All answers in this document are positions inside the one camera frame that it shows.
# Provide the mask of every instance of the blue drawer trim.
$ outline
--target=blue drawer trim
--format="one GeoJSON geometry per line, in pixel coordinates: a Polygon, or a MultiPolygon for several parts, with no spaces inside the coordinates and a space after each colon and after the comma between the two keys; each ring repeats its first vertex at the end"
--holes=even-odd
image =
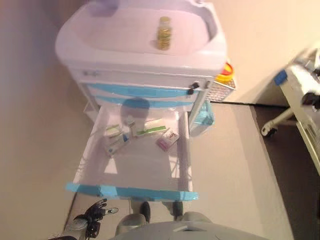
{"type": "Polygon", "coordinates": [[[65,189],[92,196],[109,197],[114,199],[132,198],[140,201],[192,201],[199,199],[197,192],[191,191],[167,191],[151,190],[133,187],[116,187],[108,185],[83,185],[67,183],[65,189]]]}
{"type": "Polygon", "coordinates": [[[181,106],[192,105],[193,102],[184,102],[184,101],[148,101],[143,98],[117,98],[117,97],[107,97],[107,96],[94,96],[97,99],[113,103],[121,104],[130,108],[140,108],[140,109],[149,109],[149,108],[174,108],[181,106]]]}
{"type": "Polygon", "coordinates": [[[104,83],[90,83],[89,87],[127,97],[174,98],[188,95],[187,90],[157,87],[123,86],[104,83]]]}

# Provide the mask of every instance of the caster wheel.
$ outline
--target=caster wheel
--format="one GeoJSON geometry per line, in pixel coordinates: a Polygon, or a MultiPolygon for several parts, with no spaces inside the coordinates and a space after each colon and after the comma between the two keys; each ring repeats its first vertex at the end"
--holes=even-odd
{"type": "Polygon", "coordinates": [[[150,223],[151,219],[151,210],[150,205],[147,201],[143,202],[140,206],[140,213],[145,217],[147,223],[150,223]]]}
{"type": "Polygon", "coordinates": [[[277,131],[278,131],[278,129],[276,129],[276,128],[266,129],[265,127],[263,127],[261,130],[261,134],[262,134],[262,136],[269,138],[273,134],[275,134],[277,131]]]}
{"type": "Polygon", "coordinates": [[[184,215],[184,205],[182,201],[175,201],[173,202],[173,216],[174,220],[177,220],[177,217],[184,215]]]}

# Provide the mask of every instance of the gray mat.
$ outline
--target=gray mat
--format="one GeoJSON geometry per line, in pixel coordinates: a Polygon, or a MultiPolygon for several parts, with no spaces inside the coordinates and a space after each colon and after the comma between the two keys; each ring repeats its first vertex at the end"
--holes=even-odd
{"type": "MultiPolygon", "coordinates": [[[[251,107],[259,129],[283,112],[278,107],[251,107]]],[[[320,177],[307,147],[294,126],[279,126],[264,143],[281,191],[295,240],[319,240],[317,221],[320,177]]]]}

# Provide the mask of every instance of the white wall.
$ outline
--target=white wall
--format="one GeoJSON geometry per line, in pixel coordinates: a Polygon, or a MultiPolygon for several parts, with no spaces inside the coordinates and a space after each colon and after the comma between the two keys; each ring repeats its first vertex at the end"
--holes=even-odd
{"type": "Polygon", "coordinates": [[[92,124],[55,55],[75,0],[0,1],[1,239],[48,239],[63,229],[92,124]]]}
{"type": "Polygon", "coordinates": [[[319,0],[209,0],[225,32],[238,90],[228,102],[285,105],[272,77],[320,41],[319,0]]]}

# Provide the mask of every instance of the blue drawer handle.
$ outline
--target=blue drawer handle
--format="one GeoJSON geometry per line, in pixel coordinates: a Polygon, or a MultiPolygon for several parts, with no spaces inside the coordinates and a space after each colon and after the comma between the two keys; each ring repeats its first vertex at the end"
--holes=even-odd
{"type": "Polygon", "coordinates": [[[104,83],[90,83],[89,87],[127,97],[174,98],[188,95],[188,90],[157,87],[123,86],[104,83]]]}
{"type": "Polygon", "coordinates": [[[117,98],[117,97],[107,97],[107,96],[95,96],[97,99],[113,103],[121,104],[130,108],[140,108],[140,109],[149,109],[149,108],[174,108],[180,106],[192,105],[193,102],[184,102],[184,101],[149,101],[142,98],[117,98]]]}

